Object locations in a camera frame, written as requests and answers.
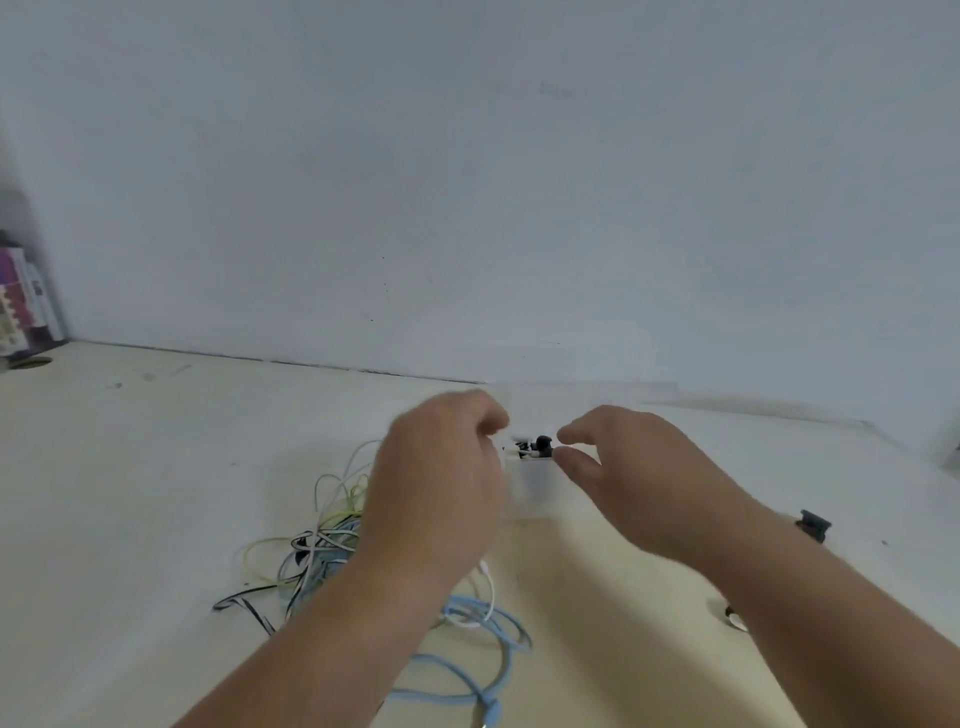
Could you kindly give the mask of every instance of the small black component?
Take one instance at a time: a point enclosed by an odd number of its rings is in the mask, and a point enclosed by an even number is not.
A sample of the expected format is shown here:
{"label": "small black component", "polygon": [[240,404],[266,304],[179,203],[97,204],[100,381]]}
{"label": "small black component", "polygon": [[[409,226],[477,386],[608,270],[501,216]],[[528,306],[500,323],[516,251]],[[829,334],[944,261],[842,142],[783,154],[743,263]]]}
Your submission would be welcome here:
{"label": "small black component", "polygon": [[534,449],[540,453],[540,457],[553,456],[553,438],[541,435],[534,444]]}
{"label": "small black component", "polygon": [[797,527],[818,544],[822,544],[827,537],[827,529],[833,524],[809,511],[801,511],[800,514],[802,517],[797,521]]}

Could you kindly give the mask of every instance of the white tabletop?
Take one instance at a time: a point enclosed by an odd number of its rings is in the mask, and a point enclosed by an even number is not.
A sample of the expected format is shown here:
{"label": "white tabletop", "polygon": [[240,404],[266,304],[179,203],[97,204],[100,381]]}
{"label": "white tabletop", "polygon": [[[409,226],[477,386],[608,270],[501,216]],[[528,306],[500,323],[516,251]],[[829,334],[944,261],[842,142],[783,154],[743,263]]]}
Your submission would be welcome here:
{"label": "white tabletop", "polygon": [[[457,386],[91,344],[54,358],[0,376],[8,726],[173,722],[265,639],[239,610],[210,613],[243,586],[238,549],[305,528],[319,473]],[[650,408],[770,505],[833,521],[831,547],[960,638],[955,481],[867,428]],[[547,422],[549,409],[521,417]],[[589,510],[508,522],[489,561],[498,603],[535,640],[502,726],[800,725],[750,637],[718,618],[709,583]],[[479,676],[499,665],[473,633],[427,642]],[[376,724],[468,726],[469,713],[395,704]]]}

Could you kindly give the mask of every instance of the left hand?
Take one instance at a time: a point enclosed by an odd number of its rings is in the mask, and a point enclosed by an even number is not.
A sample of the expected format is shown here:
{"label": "left hand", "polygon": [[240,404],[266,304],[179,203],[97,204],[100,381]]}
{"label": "left hand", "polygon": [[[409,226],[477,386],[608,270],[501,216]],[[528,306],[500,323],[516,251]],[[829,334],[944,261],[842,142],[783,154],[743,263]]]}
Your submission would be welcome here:
{"label": "left hand", "polygon": [[396,418],[373,464],[355,558],[449,594],[493,540],[507,488],[489,436],[509,421],[478,389]]}

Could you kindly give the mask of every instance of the right hand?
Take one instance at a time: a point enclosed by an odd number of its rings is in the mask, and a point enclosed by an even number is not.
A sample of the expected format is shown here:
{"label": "right hand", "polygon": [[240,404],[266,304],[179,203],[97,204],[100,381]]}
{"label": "right hand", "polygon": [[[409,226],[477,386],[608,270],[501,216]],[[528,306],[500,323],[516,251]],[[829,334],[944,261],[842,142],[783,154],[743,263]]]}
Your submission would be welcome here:
{"label": "right hand", "polygon": [[605,404],[561,427],[565,445],[595,445],[598,463],[574,448],[553,459],[635,546],[695,566],[710,536],[756,504],[664,418]]}

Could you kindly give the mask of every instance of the black connector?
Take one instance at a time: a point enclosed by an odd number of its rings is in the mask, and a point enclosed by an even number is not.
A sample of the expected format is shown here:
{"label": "black connector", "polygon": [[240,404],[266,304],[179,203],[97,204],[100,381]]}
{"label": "black connector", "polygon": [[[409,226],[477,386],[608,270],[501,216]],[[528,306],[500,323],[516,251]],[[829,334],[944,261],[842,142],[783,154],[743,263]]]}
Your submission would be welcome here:
{"label": "black connector", "polygon": [[827,537],[827,529],[833,524],[827,519],[821,518],[817,514],[810,513],[809,511],[801,511],[800,515],[802,517],[797,521],[797,527],[818,544],[822,544]]}
{"label": "black connector", "polygon": [[520,459],[525,457],[553,457],[553,438],[541,435],[534,442],[520,440],[516,442]]}
{"label": "black connector", "polygon": [[541,435],[537,438],[534,448],[540,453],[540,457],[553,457],[553,438]]}

